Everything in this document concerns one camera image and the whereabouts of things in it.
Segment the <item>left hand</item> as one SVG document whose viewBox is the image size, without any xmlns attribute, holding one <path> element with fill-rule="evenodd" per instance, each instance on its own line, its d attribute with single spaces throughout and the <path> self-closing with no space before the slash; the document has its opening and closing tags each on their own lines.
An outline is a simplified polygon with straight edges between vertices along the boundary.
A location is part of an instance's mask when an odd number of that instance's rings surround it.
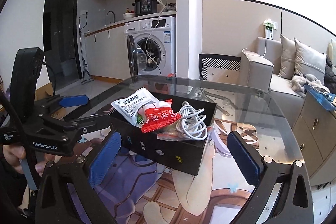
<svg viewBox="0 0 336 224">
<path fill-rule="evenodd" d="M 26 151 L 23 146 L 17 144 L 4 145 L 3 155 L 5 160 L 13 167 L 13 169 L 15 169 L 18 173 L 23 174 L 21 162 L 26 158 Z M 43 160 L 35 165 L 35 169 L 39 176 L 42 176 L 47 162 L 54 160 L 55 155 L 44 154 Z"/>
</svg>

